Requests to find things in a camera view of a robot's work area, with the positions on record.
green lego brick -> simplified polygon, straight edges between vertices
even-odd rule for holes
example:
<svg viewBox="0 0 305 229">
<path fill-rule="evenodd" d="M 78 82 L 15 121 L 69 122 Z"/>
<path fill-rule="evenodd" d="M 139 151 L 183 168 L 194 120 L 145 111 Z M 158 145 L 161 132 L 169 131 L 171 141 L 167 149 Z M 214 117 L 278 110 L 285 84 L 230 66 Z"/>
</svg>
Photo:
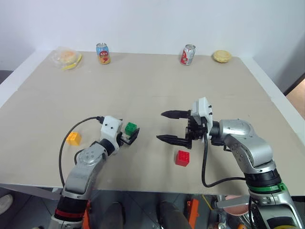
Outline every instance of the green lego brick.
<svg viewBox="0 0 305 229">
<path fill-rule="evenodd" d="M 131 136 L 133 132 L 137 129 L 137 125 L 134 123 L 128 123 L 125 127 L 125 134 Z"/>
</svg>

red soda can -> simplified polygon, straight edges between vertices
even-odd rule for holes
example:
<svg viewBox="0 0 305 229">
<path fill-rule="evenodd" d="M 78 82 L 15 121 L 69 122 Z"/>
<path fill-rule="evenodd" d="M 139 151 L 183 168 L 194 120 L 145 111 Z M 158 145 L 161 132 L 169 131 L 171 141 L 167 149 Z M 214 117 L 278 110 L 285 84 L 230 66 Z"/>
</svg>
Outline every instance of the red soda can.
<svg viewBox="0 0 305 229">
<path fill-rule="evenodd" d="M 187 44 L 183 49 L 180 63 L 183 65 L 190 65 L 195 55 L 195 45 Z"/>
</svg>

red lego brick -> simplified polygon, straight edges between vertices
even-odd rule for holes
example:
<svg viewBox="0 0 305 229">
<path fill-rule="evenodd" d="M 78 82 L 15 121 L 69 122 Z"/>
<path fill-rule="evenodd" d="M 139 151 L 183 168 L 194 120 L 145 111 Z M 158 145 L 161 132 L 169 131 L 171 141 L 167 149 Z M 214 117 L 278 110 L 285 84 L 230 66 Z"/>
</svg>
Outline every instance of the red lego brick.
<svg viewBox="0 0 305 229">
<path fill-rule="evenodd" d="M 176 165 L 187 166 L 190 162 L 190 153 L 186 151 L 179 150 L 176 156 Z"/>
</svg>

yellow lego brick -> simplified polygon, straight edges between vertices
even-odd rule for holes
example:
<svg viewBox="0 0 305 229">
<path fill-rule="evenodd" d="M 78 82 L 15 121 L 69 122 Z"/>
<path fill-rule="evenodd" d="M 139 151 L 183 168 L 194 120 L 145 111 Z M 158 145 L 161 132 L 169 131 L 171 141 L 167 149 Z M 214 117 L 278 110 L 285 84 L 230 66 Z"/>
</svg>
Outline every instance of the yellow lego brick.
<svg viewBox="0 0 305 229">
<path fill-rule="evenodd" d="M 81 142 L 81 135 L 78 132 L 71 132 L 67 137 L 66 142 L 72 146 L 79 146 Z"/>
</svg>

table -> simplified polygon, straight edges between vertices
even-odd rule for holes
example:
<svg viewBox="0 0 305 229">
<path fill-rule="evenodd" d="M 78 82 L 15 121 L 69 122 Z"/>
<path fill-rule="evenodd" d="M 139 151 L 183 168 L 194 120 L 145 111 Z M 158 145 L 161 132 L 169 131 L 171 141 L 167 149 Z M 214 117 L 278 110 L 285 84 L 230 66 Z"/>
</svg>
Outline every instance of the table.
<svg viewBox="0 0 305 229">
<path fill-rule="evenodd" d="M 214 120 L 249 121 L 272 146 L 290 193 L 304 195 L 305 184 L 295 178 L 303 173 L 304 120 L 253 59 L 234 57 L 221 64 L 197 55 L 192 65 L 183 66 L 177 55 L 112 53 L 112 62 L 101 65 L 95 52 L 83 52 L 77 68 L 63 72 L 48 56 L 44 59 L 46 53 L 34 53 L 14 72 L 20 78 L 12 75 L 0 85 L 0 183 L 61 187 L 58 153 L 68 130 L 89 116 L 112 115 L 123 118 L 125 124 L 136 123 L 141 130 L 132 146 L 122 147 L 109 158 L 97 178 L 97 189 L 247 194 L 243 181 L 203 187 L 200 141 L 194 141 L 189 150 L 189 165 L 180 167 L 175 165 L 174 156 L 184 148 L 155 137 L 184 136 L 186 120 L 171 120 L 160 113 L 188 110 L 205 96 L 213 105 Z M 64 148 L 65 178 L 74 165 L 74 154 L 99 139 L 100 127 L 98 122 L 89 121 L 76 129 L 82 141 L 79 147 Z M 209 145 L 208 183 L 242 175 L 230 152 Z"/>
</svg>

